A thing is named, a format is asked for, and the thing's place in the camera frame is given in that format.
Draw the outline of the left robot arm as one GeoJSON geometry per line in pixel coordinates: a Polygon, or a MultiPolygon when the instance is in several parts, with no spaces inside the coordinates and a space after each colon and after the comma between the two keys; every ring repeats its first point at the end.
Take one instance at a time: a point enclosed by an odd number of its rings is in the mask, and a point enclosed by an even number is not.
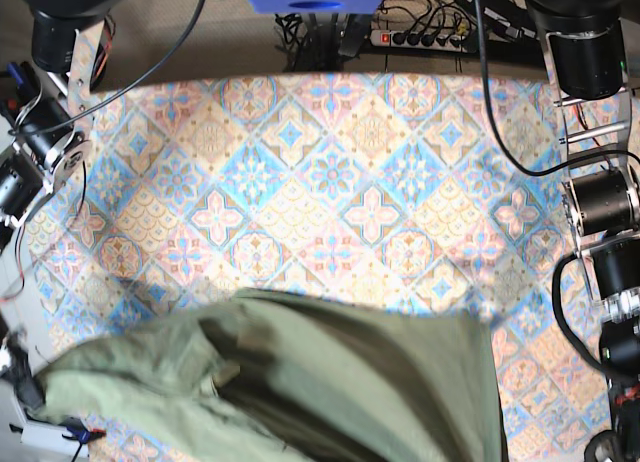
{"type": "Polygon", "coordinates": [[[639,458],[639,178],[629,150],[632,94],[623,42],[623,0],[525,0],[538,30],[554,102],[565,121],[579,105],[614,102],[599,126],[561,136],[563,204],[574,240],[552,276],[552,308],[566,340],[607,384],[611,427],[587,444],[587,461],[639,458]],[[596,351],[573,331],[562,304],[564,269],[582,269],[587,296],[602,310],[596,351]]]}

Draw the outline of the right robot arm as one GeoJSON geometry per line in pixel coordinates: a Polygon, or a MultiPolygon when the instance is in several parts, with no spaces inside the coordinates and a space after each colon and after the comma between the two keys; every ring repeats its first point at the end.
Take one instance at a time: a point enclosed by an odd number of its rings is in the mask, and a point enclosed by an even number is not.
{"type": "Polygon", "coordinates": [[[66,90],[88,88],[89,73],[69,79],[78,35],[102,26],[120,0],[22,0],[33,16],[30,61],[8,64],[5,75],[15,84],[15,97],[1,103],[1,116],[14,131],[1,153],[1,245],[18,244],[25,225],[84,163],[87,133],[39,78],[60,78],[66,90]]]}

